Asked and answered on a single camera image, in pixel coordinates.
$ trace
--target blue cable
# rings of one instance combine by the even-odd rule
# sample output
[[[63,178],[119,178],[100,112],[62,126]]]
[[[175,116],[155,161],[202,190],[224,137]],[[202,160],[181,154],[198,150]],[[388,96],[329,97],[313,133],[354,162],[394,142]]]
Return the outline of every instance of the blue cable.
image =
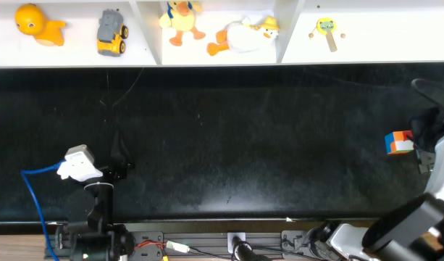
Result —
[[[41,227],[43,228],[43,233],[45,234],[46,245],[48,246],[48,250],[51,253],[51,256],[54,258],[55,261],[59,261],[59,258],[57,258],[56,254],[54,254],[53,247],[51,246],[51,242],[49,241],[48,229],[46,229],[45,218],[43,216],[43,213],[41,212],[40,203],[36,199],[35,192],[33,192],[33,188],[30,185],[30,182],[28,181],[26,175],[35,175],[35,174],[45,173],[50,170],[57,170],[57,169],[59,169],[59,167],[61,166],[61,163],[63,163],[63,162],[64,162],[64,160],[62,160],[61,162],[59,162],[55,165],[52,165],[51,167],[45,167],[45,168],[42,168],[39,170],[22,170],[22,171],[20,171],[20,174],[24,178],[25,184],[27,184],[28,190],[32,194],[36,209],[38,210],[38,214],[40,215]]]

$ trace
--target rubik's cube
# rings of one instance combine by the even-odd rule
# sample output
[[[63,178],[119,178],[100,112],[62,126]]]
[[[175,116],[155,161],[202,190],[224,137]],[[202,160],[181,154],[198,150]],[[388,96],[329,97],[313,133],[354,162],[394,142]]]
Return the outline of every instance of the rubik's cube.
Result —
[[[388,154],[404,154],[413,150],[413,142],[408,138],[413,137],[411,131],[394,131],[384,137]]]

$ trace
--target truck wheel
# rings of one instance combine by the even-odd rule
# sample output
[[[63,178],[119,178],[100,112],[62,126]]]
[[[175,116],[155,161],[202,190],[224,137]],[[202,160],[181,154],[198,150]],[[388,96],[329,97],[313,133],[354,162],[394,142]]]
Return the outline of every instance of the truck wheel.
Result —
[[[125,42],[124,41],[120,41],[120,53],[123,54],[125,53]]]
[[[126,27],[125,25],[122,26],[122,38],[126,39],[128,37],[128,27]]]

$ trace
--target plush duck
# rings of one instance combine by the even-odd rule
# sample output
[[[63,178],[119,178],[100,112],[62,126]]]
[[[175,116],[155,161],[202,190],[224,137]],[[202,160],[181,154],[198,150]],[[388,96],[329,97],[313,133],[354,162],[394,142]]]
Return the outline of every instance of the plush duck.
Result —
[[[206,37],[205,33],[198,31],[196,26],[196,16],[194,11],[202,12],[202,6],[199,3],[190,1],[169,1],[167,2],[167,13],[162,15],[159,24],[162,28],[172,26],[177,31],[177,35],[170,39],[174,46],[182,46],[183,33],[191,31],[196,40]]]
[[[17,29],[21,33],[33,36],[39,44],[44,46],[62,46],[61,28],[65,27],[65,22],[49,20],[43,11],[34,4],[24,4],[15,15]]]
[[[264,23],[254,26],[246,18],[242,22],[232,22],[226,30],[217,33],[217,43],[209,43],[207,52],[215,56],[220,51],[256,51],[270,45],[278,36],[280,28],[274,17],[268,16]]]

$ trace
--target white plush duck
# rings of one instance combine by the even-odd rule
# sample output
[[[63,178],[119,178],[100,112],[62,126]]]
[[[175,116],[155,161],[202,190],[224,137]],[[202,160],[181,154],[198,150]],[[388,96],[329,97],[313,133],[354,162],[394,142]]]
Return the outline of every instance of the white plush duck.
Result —
[[[242,22],[232,22],[226,30],[217,33],[217,43],[209,43],[207,52],[214,56],[220,51],[235,52],[256,51],[272,44],[278,36],[280,28],[274,17],[267,17],[259,26],[253,26],[246,18]]]

